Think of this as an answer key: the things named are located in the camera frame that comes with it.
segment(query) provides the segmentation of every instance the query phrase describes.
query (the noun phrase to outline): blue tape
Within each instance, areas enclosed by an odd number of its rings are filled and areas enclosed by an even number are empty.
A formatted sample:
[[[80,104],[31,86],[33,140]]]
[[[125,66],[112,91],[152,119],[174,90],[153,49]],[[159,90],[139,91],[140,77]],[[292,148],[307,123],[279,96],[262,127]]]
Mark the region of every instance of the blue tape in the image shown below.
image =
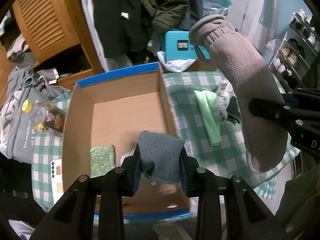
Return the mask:
[[[96,76],[79,80],[77,81],[77,85],[80,87],[86,87],[86,86],[94,85],[94,84],[115,79],[115,78],[156,71],[157,69],[158,69],[158,62],[120,68],[120,69],[116,69],[113,71],[109,71],[106,73],[102,73]]]
[[[190,215],[190,211],[186,208],[153,212],[153,213],[127,213],[123,215],[123,218],[131,221],[143,221],[143,220],[161,220],[168,218],[176,218]],[[99,211],[95,212],[95,217],[99,217]]]

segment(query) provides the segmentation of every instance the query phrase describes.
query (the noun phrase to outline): cardboard box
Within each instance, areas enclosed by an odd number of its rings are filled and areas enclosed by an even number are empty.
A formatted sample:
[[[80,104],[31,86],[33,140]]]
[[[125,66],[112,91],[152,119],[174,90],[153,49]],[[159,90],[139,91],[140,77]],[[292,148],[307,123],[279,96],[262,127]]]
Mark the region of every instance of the cardboard box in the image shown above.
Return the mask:
[[[63,139],[63,187],[90,175],[90,149],[115,147],[116,165],[135,148],[141,131],[177,135],[173,109],[158,63],[133,66],[78,81],[71,98]],[[175,185],[152,186],[141,178],[133,197],[123,198],[124,215],[186,212],[189,200]]]
[[[189,32],[172,31],[165,34],[165,60],[198,59],[193,45],[189,42]],[[199,47],[205,58],[210,59],[204,47]]]

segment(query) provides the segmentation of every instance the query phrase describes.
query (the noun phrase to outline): light green towel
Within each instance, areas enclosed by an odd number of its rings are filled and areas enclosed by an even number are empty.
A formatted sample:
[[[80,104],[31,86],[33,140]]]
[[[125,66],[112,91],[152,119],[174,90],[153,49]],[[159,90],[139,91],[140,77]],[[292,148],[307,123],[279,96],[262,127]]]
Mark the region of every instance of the light green towel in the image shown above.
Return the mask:
[[[204,127],[212,146],[218,145],[221,142],[220,136],[220,123],[216,122],[213,118],[214,101],[217,94],[211,91],[193,91],[196,95]]]

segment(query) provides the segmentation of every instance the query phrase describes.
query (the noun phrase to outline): wooden louvered door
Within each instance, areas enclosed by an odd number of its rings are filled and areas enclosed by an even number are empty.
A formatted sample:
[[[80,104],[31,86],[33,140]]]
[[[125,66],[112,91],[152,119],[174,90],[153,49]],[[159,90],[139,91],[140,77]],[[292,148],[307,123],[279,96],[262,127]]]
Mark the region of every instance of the wooden louvered door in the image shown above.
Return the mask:
[[[64,0],[16,0],[12,8],[38,62],[80,43]]]
[[[7,100],[8,76],[13,68],[14,65],[7,59],[5,47],[0,46],[0,108]]]

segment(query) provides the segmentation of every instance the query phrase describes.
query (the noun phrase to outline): gray fleece mitt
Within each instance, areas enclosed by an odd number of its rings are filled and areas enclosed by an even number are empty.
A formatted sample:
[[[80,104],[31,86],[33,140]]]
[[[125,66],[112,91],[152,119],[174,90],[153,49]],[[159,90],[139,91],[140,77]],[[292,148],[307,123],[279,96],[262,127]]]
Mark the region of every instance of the gray fleece mitt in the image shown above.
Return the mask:
[[[276,167],[286,152],[288,132],[276,122],[252,116],[248,106],[253,98],[283,102],[264,59],[222,15],[207,16],[197,22],[189,31],[189,40],[199,60],[204,55],[198,46],[207,49],[212,63],[233,86],[249,168],[264,173]]]

